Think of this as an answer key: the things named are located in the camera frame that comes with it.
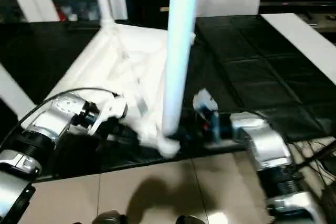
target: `beige floor tile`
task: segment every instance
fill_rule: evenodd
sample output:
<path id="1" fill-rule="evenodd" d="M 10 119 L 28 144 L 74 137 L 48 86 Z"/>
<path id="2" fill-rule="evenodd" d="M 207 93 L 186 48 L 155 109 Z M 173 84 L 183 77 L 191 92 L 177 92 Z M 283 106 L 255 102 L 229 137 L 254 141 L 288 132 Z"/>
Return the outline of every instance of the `beige floor tile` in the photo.
<path id="1" fill-rule="evenodd" d="M 99 212 L 117 210 L 131 224 L 175 224 L 180 215 L 206 221 L 190 160 L 101 175 Z"/>
<path id="2" fill-rule="evenodd" d="M 333 141 L 333 138 L 326 137 L 326 138 L 321 138 L 318 140 L 318 142 L 323 143 L 323 144 L 329 144 L 331 141 Z M 296 145 L 301 149 L 305 157 L 310 157 L 313 152 L 309 146 L 308 143 L 306 142 L 298 142 Z M 314 149 L 314 151 L 318 151 L 319 149 L 322 148 L 322 145 L 318 144 L 316 141 L 311 142 L 311 146 Z M 303 157 L 301 154 L 297 151 L 297 149 L 294 147 L 294 145 L 289 145 L 289 148 L 291 149 L 291 152 L 293 154 L 293 158 L 297 164 L 303 162 Z M 310 165 L 315 169 L 318 170 L 318 167 L 315 162 L 311 162 Z M 321 177 L 313 171 L 309 167 L 305 167 L 301 169 L 302 174 L 305 177 L 305 181 L 308 184 L 308 186 L 311 189 L 311 192 L 314 193 L 317 197 L 322 196 L 322 191 L 324 189 L 324 184 L 321 179 Z M 333 177 L 330 176 L 328 173 L 324 172 L 321 170 L 324 180 L 327 184 L 330 184 L 333 182 Z"/>
<path id="3" fill-rule="evenodd" d="M 273 217 L 269 216 L 266 211 L 266 196 L 262 190 L 256 170 L 253 167 L 247 152 L 234 153 L 234 159 L 238 166 L 239 173 L 243 177 L 248 193 L 254 202 L 257 213 L 261 219 L 261 223 L 271 223 Z"/>
<path id="4" fill-rule="evenodd" d="M 20 224 L 91 223 L 97 215 L 99 175 L 37 183 Z"/>
<path id="5" fill-rule="evenodd" d="M 241 167 L 246 161 L 239 158 Z M 212 219 L 216 219 L 219 214 L 226 216 L 227 220 L 222 221 L 224 224 L 268 223 L 265 213 L 260 210 L 263 194 L 257 187 L 256 178 L 251 175 L 250 170 L 246 175 L 240 174 L 245 173 L 246 169 L 239 170 L 233 154 L 196 158 L 193 162 L 209 224 L 218 223 L 212 222 Z M 247 186 L 245 180 L 250 178 L 254 182 Z"/>

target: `black table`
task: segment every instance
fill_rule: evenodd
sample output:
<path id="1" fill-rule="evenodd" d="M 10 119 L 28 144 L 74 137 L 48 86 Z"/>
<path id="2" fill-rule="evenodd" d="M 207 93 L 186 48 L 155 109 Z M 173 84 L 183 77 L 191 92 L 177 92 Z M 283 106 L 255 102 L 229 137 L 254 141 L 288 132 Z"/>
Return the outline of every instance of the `black table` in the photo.
<path id="1" fill-rule="evenodd" d="M 63 23 L 1 25 L 0 61 L 39 103 L 99 29 L 85 27 Z M 181 125 L 187 126 L 194 113 L 193 95 L 206 88 L 221 113 L 261 111 L 289 143 L 332 135 L 335 85 L 261 16 L 198 18 L 196 34 Z M 4 104 L 0 106 L 8 118 L 0 131 L 3 136 L 16 119 Z M 156 150 L 132 144 L 73 135 L 65 138 L 71 141 L 63 141 L 40 181 L 244 149 L 228 142 L 225 148 L 209 151 L 189 142 L 183 143 L 177 157 L 165 159 Z"/>

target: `black tile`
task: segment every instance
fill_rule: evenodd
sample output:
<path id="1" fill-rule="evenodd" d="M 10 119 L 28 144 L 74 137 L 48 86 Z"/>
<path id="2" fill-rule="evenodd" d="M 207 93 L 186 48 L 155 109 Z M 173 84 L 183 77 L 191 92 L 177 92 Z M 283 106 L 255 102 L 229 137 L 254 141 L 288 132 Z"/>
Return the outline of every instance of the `black tile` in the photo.
<path id="1" fill-rule="evenodd" d="M 295 100 L 278 81 L 234 82 L 245 107 L 260 109 L 294 104 Z"/>
<path id="2" fill-rule="evenodd" d="M 100 172 L 105 173 L 111 170 L 163 163 L 165 161 L 167 159 L 162 157 L 154 148 L 106 142 L 101 155 Z"/>
<path id="3" fill-rule="evenodd" d="M 225 26 L 231 26 L 230 21 L 233 18 L 233 16 L 196 18 L 196 25 L 201 30 L 221 28 Z"/>
<path id="4" fill-rule="evenodd" d="M 286 83 L 303 104 L 336 100 L 335 85 L 320 74 L 289 77 Z"/>
<path id="5" fill-rule="evenodd" d="M 206 88 L 221 111 L 237 107 L 227 86 L 217 73 L 211 53 L 202 46 L 194 45 L 189 57 L 188 74 L 184 91 L 184 107 L 192 108 L 193 97 Z"/>
<path id="6" fill-rule="evenodd" d="M 0 47 L 6 47 L 11 43 L 15 35 L 19 33 L 24 24 L 0 24 Z M 3 53 L 0 54 L 0 59 L 4 57 Z"/>
<path id="7" fill-rule="evenodd" d="M 35 102 L 40 103 L 92 39 L 96 30 L 69 31 L 62 23 L 25 24 L 0 62 Z"/>
<path id="8" fill-rule="evenodd" d="M 327 136 L 336 136 L 336 102 L 318 103 L 307 108 L 322 125 Z"/>
<path id="9" fill-rule="evenodd" d="M 297 52 L 297 48 L 270 25 L 242 27 L 239 30 L 264 57 Z"/>
<path id="10" fill-rule="evenodd" d="M 100 173 L 100 140 L 88 135 L 66 133 L 52 153 L 42 176 L 62 179 Z M 83 160 L 90 160 L 83 165 Z"/>
<path id="11" fill-rule="evenodd" d="M 305 141 L 325 135 L 313 117 L 300 106 L 282 106 L 262 110 L 272 127 L 288 142 Z"/>
<path id="12" fill-rule="evenodd" d="M 0 143 L 3 141 L 7 133 L 17 123 L 16 114 L 0 99 L 0 111 L 1 111 L 1 127 L 0 127 Z"/>
<path id="13" fill-rule="evenodd" d="M 232 82 L 276 80 L 268 63 L 262 59 L 227 62 L 223 67 Z"/>
<path id="14" fill-rule="evenodd" d="M 241 16 L 233 16 L 230 19 L 231 24 L 236 28 L 244 28 L 250 26 L 269 26 L 267 21 L 263 19 L 261 16 L 256 15 L 241 15 Z"/>
<path id="15" fill-rule="evenodd" d="M 202 30 L 202 33 L 220 62 L 259 58 L 253 47 L 235 28 L 212 28 Z"/>
<path id="16" fill-rule="evenodd" d="M 321 71 L 303 54 L 276 56 L 268 59 L 280 77 L 322 74 Z"/>

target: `glass cabinet door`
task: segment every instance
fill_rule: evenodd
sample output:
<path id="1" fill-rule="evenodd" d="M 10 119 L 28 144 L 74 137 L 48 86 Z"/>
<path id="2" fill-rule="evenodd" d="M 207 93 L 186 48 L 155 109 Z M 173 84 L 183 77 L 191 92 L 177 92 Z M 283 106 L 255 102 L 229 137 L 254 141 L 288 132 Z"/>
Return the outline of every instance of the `glass cabinet door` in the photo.
<path id="1" fill-rule="evenodd" d="M 27 22 L 17 0 L 0 0 L 0 23 Z"/>
<path id="2" fill-rule="evenodd" d="M 100 19 L 98 0 L 52 0 L 60 21 Z"/>

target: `red object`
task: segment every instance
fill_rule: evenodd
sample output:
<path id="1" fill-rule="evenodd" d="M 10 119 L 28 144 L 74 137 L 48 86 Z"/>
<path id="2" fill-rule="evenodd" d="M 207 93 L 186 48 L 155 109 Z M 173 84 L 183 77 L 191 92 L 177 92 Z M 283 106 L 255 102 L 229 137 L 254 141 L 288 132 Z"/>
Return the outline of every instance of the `red object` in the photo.
<path id="1" fill-rule="evenodd" d="M 56 7 L 56 11 L 57 11 L 57 14 L 58 14 L 58 17 L 59 17 L 59 21 L 62 21 L 62 22 L 66 21 L 67 18 L 64 15 L 64 13 L 59 9 L 59 6 L 55 5 L 55 7 Z"/>
<path id="2" fill-rule="evenodd" d="M 209 129 L 209 125 L 207 123 L 204 123 L 203 124 L 203 129 L 207 131 Z"/>

